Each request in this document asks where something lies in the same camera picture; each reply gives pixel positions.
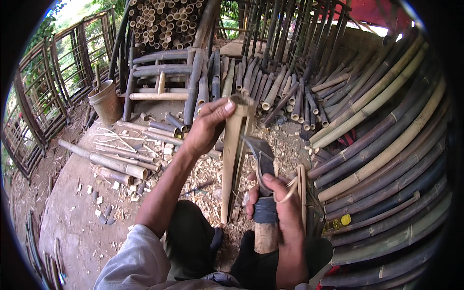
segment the man's left hand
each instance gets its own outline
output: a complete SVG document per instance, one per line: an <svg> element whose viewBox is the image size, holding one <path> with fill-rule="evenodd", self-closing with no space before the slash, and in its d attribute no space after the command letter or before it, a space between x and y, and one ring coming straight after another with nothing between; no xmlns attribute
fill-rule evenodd
<svg viewBox="0 0 464 290"><path fill-rule="evenodd" d="M203 105L182 146L196 156L208 153L224 130L226 119L232 116L235 108L235 103L225 97Z"/></svg>

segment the wooden handle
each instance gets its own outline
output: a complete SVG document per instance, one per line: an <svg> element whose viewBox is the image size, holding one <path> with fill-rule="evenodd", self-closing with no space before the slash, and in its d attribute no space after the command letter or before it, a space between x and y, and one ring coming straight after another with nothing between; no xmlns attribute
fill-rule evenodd
<svg viewBox="0 0 464 290"><path fill-rule="evenodd" d="M255 252L267 254L278 250L277 223L255 223Z"/></svg>

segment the black tape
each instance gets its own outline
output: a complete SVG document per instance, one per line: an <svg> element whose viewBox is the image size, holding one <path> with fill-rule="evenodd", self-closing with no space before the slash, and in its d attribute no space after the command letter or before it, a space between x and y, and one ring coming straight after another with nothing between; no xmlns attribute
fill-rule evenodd
<svg viewBox="0 0 464 290"><path fill-rule="evenodd" d="M253 214L253 220L259 224L270 224L277 223L276 203L272 196L261 197L255 203L255 213Z"/></svg>

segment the yellow bottle cap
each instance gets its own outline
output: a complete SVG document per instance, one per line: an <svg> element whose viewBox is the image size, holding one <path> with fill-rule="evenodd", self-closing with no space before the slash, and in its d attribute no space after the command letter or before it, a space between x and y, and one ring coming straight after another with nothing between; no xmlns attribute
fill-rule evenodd
<svg viewBox="0 0 464 290"><path fill-rule="evenodd" d="M345 214L342 216L342 225L347 226L351 222L351 216L348 214Z"/></svg>

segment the gray sleeve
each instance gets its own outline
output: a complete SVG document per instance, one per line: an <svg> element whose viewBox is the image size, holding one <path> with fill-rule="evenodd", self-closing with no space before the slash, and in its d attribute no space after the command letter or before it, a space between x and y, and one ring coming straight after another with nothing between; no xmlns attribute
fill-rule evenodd
<svg viewBox="0 0 464 290"><path fill-rule="evenodd" d="M146 226L135 225L103 268L94 290L147 289L165 282L170 268L159 238Z"/></svg>

